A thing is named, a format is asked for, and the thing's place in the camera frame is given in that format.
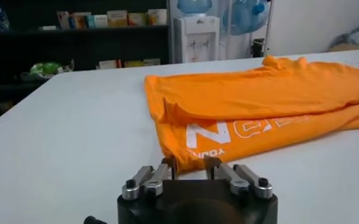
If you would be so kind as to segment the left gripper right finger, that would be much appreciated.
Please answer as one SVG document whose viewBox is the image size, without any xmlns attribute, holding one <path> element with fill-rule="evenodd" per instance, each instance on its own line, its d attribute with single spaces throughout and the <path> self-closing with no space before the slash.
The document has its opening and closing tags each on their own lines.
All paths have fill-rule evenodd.
<svg viewBox="0 0 359 224">
<path fill-rule="evenodd" d="M 225 180 L 234 195 L 242 196 L 252 192 L 262 200 L 269 200 L 273 196 L 273 188 L 269 180 L 258 176 L 246 165 L 234 164 L 231 167 L 212 156 L 205 156 L 204 164 L 208 179 Z"/>
</svg>

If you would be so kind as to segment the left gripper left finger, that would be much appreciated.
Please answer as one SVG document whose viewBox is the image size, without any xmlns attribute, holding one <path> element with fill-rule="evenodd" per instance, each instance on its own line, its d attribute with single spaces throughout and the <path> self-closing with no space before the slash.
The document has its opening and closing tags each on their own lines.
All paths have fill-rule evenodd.
<svg viewBox="0 0 359 224">
<path fill-rule="evenodd" d="M 142 166 L 122 187 L 124 200 L 137 200 L 142 193 L 158 197 L 163 193 L 163 182 L 176 179 L 176 157 L 163 158 L 156 169 Z"/>
</svg>

